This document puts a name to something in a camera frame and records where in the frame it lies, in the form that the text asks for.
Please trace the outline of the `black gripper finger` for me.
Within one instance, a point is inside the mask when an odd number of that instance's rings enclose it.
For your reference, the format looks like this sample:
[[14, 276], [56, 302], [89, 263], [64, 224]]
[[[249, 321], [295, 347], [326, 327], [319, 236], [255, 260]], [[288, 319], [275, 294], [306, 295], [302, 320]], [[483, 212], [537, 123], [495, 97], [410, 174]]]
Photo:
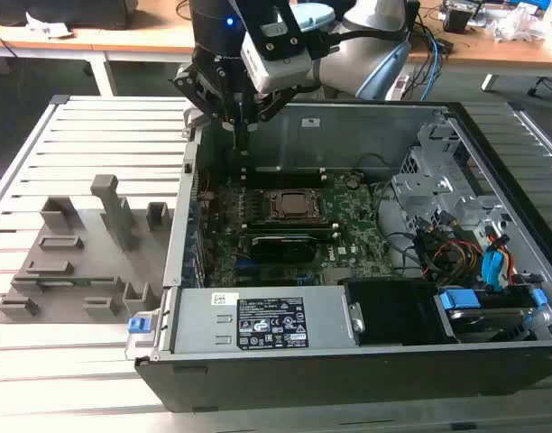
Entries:
[[236, 100], [232, 74], [226, 62], [212, 65], [208, 75], [192, 62], [179, 69], [172, 84], [200, 112], [231, 131], [234, 148], [244, 154], [242, 107]]
[[260, 97], [250, 85], [243, 92], [243, 154], [248, 154], [250, 133], [259, 122], [267, 122], [276, 116], [297, 94], [299, 86], [276, 90]]

